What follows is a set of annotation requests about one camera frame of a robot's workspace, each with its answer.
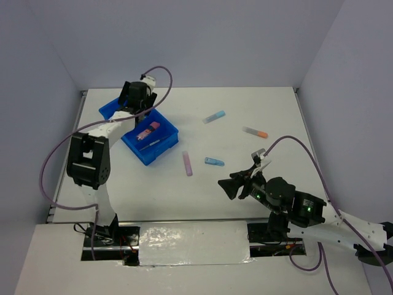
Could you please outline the pink-capped eraser jar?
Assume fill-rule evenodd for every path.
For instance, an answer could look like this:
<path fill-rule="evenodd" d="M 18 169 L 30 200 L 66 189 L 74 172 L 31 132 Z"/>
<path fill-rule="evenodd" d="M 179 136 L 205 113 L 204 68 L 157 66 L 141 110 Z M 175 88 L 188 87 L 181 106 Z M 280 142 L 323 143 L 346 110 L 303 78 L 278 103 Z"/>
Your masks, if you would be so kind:
<path fill-rule="evenodd" d="M 156 129 L 158 129 L 160 127 L 160 123 L 158 122 L 152 122 L 144 131 L 142 131 L 141 133 L 139 133 L 136 136 L 136 139 L 138 141 L 142 141 L 145 138 L 147 138 L 152 132 L 156 131 Z"/>

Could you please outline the black thin pen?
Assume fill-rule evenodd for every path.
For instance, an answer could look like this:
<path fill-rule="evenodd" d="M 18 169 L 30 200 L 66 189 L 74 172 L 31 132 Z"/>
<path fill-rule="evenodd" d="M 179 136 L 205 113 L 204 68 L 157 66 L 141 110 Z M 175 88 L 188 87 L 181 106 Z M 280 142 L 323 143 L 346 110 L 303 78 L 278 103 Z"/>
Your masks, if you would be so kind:
<path fill-rule="evenodd" d="M 142 147 L 139 151 L 143 151 L 143 150 L 145 150 L 145 149 L 148 149 L 148 148 L 150 148 L 150 147 L 156 145 L 157 143 L 160 143 L 161 141 L 164 141 L 164 140 L 167 139 L 167 138 L 169 138 L 169 135 L 168 135 L 168 136 L 164 136 L 164 137 L 162 137 L 162 138 L 160 138 L 160 139 L 157 139 L 157 140 L 155 140 L 155 141 L 149 143 L 148 145 Z"/>

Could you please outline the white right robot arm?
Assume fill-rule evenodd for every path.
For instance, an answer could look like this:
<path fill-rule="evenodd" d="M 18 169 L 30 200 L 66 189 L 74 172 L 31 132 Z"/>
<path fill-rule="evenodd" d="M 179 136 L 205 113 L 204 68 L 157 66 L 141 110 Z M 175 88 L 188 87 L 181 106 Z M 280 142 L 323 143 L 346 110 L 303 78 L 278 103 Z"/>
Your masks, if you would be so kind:
<path fill-rule="evenodd" d="M 270 210 L 267 234 L 273 240 L 301 238 L 340 246 L 369 265 L 392 263 L 392 223 L 373 223 L 352 216 L 323 199 L 296 190 L 282 177 L 266 180 L 252 169 L 230 174 L 218 185 L 228 198 L 252 197 Z"/>

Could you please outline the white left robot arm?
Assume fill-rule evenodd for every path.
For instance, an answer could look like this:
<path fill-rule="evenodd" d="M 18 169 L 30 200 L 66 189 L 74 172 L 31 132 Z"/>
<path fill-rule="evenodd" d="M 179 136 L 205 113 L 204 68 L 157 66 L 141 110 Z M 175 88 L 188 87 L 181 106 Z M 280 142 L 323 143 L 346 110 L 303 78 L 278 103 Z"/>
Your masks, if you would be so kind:
<path fill-rule="evenodd" d="M 119 221 L 113 210 L 106 182 L 111 172 L 110 148 L 123 135 L 132 131 L 145 117 L 157 98 L 154 93 L 156 79 L 143 75 L 136 82 L 125 82 L 118 99 L 119 107 L 109 122 L 71 137 L 67 175 L 72 178 L 87 204 L 97 204 L 92 235 L 106 245 L 113 245 L 120 238 Z"/>

